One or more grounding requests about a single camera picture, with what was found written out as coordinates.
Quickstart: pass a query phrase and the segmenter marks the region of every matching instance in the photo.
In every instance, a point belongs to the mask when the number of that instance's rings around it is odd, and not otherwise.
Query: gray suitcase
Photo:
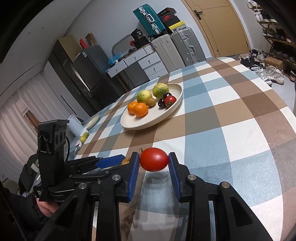
[[[205,61],[203,50],[191,28],[172,33],[171,38],[186,66]]]
[[[151,44],[169,73],[185,67],[185,64],[169,34],[158,37],[151,41]]]

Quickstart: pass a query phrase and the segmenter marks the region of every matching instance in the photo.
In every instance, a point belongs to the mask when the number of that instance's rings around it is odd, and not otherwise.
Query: white curtain
[[[36,133],[17,106],[20,98],[41,122],[67,119],[71,115],[43,78],[43,71],[27,81],[0,108],[0,173],[16,182],[23,165],[37,150]]]

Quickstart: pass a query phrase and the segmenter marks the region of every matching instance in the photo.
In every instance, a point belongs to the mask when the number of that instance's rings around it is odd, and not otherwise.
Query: yellow green fruit
[[[81,136],[80,137],[80,141],[81,143],[84,143],[86,141],[87,137],[86,136]]]
[[[145,103],[146,104],[146,100],[148,100],[149,98],[152,98],[152,94],[150,91],[143,90],[137,94],[137,102],[138,103]]]
[[[161,99],[163,97],[163,95],[167,92],[170,92],[170,90],[169,90],[168,86],[164,83],[156,84],[152,90],[153,95],[158,99]]]
[[[146,105],[148,105],[149,107],[153,107],[156,105],[156,101],[153,98],[149,98],[148,100],[146,100]]]
[[[83,136],[85,136],[86,138],[88,138],[89,137],[89,133],[88,132],[84,132],[83,133]]]

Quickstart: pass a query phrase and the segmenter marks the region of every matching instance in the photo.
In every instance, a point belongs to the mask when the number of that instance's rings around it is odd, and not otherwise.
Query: orange
[[[132,115],[134,115],[133,113],[133,107],[137,104],[137,101],[133,101],[131,103],[128,104],[128,112]]]
[[[133,112],[137,117],[142,117],[148,113],[148,107],[145,103],[138,103],[133,107]]]

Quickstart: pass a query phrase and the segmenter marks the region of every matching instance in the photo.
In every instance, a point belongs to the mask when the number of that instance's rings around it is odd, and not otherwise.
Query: plate
[[[120,124],[126,130],[141,130],[154,126],[155,124],[161,122],[170,114],[172,114],[174,110],[178,107],[178,105],[181,103],[183,96],[183,88],[181,87],[181,85],[176,83],[169,83],[167,84],[167,86],[170,90],[170,93],[177,99],[177,101],[170,108],[159,108],[157,105],[159,99],[155,99],[156,106],[148,107],[148,114],[144,117],[136,117],[135,115],[131,115],[126,109],[121,116]]]
[[[91,129],[99,120],[100,115],[99,113],[95,114],[92,119],[87,123],[86,128],[87,130]]]

